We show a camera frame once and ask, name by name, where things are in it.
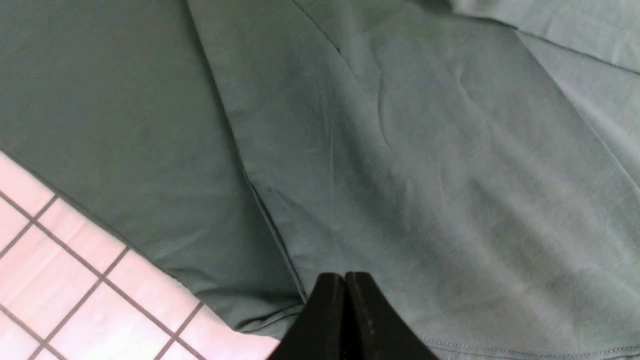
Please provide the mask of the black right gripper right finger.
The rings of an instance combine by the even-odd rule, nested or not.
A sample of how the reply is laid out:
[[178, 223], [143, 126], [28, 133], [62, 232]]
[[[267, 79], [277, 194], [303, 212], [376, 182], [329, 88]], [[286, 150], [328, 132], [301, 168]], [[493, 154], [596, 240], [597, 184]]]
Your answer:
[[348, 272], [345, 284], [346, 360], [438, 359], [394, 310], [370, 273]]

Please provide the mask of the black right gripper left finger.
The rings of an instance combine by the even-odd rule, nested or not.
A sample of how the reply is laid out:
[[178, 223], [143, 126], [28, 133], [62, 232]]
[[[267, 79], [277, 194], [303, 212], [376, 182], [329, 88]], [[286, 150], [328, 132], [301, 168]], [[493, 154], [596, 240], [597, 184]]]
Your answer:
[[342, 359], [346, 286], [342, 276], [321, 273], [302, 312], [270, 354], [270, 360]]

